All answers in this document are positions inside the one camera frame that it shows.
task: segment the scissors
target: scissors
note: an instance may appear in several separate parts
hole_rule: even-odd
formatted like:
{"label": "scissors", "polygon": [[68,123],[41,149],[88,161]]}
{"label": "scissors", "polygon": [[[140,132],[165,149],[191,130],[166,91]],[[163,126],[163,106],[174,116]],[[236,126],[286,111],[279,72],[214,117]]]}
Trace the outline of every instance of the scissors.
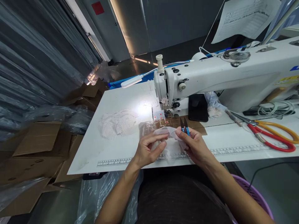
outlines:
{"label": "scissors", "polygon": [[[259,121],[259,120],[250,120],[247,119],[245,117],[242,117],[234,112],[231,112],[234,116],[236,116],[237,118],[239,118],[240,120],[244,121],[247,123],[247,126],[250,128],[250,130],[254,133],[254,135],[256,136],[256,138],[264,143],[266,146],[269,146],[272,149],[281,151],[281,152],[293,152],[296,150],[296,146],[294,144],[299,143],[299,136],[293,132],[291,129],[288,129],[285,126],[282,126],[280,124],[276,124],[276,123],[272,123],[272,122],[265,122],[265,121]],[[286,138],[285,136],[277,133],[276,131],[274,131],[273,129],[269,128],[267,125],[271,125],[271,126],[275,126],[278,127],[282,130],[284,130],[285,132],[289,133],[292,137],[293,140],[290,140],[288,138]],[[258,128],[257,126],[260,126],[264,129],[266,129],[268,132],[263,131],[262,129]],[[281,143],[285,144],[287,146],[287,149],[284,148],[279,148],[275,145],[272,145],[271,143],[267,142],[262,136],[261,134],[264,134],[270,138],[273,138],[275,140],[280,141]]]}
{"label": "scissors", "polygon": [[184,118],[184,123],[181,119],[181,128],[182,128],[182,132],[185,132],[185,129],[184,129],[184,126],[186,127],[186,131],[187,131],[187,135],[190,136],[190,133],[189,133],[189,128],[188,128],[188,124],[187,124],[187,120],[186,118]]}

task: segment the red label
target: red label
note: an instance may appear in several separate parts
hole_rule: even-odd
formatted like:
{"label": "red label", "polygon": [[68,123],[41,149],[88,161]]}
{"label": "red label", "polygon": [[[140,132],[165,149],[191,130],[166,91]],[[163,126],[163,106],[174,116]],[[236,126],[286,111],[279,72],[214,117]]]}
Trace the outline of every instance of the red label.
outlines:
{"label": "red label", "polygon": [[93,7],[93,10],[96,13],[96,15],[104,13],[103,6],[100,2],[93,3],[91,6]]}

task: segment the forearm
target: forearm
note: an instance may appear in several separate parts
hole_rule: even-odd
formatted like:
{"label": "forearm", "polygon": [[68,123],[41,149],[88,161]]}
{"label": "forearm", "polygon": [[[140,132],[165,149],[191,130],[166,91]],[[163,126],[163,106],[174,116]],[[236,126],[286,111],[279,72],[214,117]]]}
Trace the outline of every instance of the forearm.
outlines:
{"label": "forearm", "polygon": [[129,163],[118,183],[107,196],[95,224],[121,223],[139,169]]}
{"label": "forearm", "polygon": [[262,207],[217,161],[202,167],[218,194],[224,199],[238,223],[274,223]]}

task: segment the hand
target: hand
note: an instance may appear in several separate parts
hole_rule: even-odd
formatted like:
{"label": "hand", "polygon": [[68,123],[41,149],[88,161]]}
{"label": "hand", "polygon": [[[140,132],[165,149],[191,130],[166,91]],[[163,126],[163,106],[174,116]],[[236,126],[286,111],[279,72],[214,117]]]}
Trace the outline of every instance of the hand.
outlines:
{"label": "hand", "polygon": [[135,156],[131,162],[137,165],[138,169],[143,168],[156,161],[158,156],[163,152],[166,147],[166,141],[161,142],[153,151],[151,151],[153,144],[158,140],[166,140],[168,134],[156,135],[153,133],[144,135],[139,143],[136,150]]}
{"label": "hand", "polygon": [[198,131],[189,128],[190,136],[188,136],[181,131],[181,127],[178,127],[175,133],[189,146],[185,151],[196,165],[202,167],[207,163],[217,162]]}

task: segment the blue thread snips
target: blue thread snips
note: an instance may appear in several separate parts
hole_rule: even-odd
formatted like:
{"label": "blue thread snips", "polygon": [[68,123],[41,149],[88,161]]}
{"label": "blue thread snips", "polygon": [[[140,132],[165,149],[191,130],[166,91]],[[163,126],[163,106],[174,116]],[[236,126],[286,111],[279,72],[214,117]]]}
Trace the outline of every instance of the blue thread snips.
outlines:
{"label": "blue thread snips", "polygon": [[182,119],[181,119],[181,128],[182,128],[182,132],[185,132],[184,127],[186,128],[187,135],[190,136],[189,128],[188,128],[188,124],[187,124],[187,120],[186,120],[186,118],[184,118],[184,122],[183,122]]}

